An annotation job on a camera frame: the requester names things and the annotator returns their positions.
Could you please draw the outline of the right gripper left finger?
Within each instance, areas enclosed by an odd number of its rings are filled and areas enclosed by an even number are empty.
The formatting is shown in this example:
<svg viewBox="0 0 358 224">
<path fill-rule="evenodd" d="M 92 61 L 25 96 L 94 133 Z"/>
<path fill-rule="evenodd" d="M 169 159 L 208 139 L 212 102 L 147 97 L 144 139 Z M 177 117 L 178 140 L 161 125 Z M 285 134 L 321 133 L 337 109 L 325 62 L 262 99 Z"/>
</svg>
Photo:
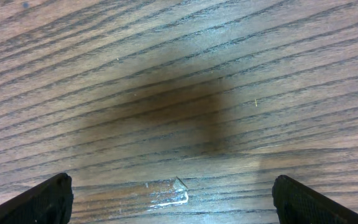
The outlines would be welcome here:
<svg viewBox="0 0 358 224">
<path fill-rule="evenodd" d="M 70 222 L 72 178 L 59 173 L 0 205 L 0 224 L 67 224 Z"/>
</svg>

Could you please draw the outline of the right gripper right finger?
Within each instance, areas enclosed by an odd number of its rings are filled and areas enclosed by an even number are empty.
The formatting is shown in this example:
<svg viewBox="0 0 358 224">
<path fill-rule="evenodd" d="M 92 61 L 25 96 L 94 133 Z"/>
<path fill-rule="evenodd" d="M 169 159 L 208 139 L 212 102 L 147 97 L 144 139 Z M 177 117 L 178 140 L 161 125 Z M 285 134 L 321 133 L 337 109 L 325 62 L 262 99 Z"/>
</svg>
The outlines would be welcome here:
<svg viewBox="0 0 358 224">
<path fill-rule="evenodd" d="M 358 213 L 287 175 L 275 179 L 272 197 L 280 224 L 358 224 Z"/>
</svg>

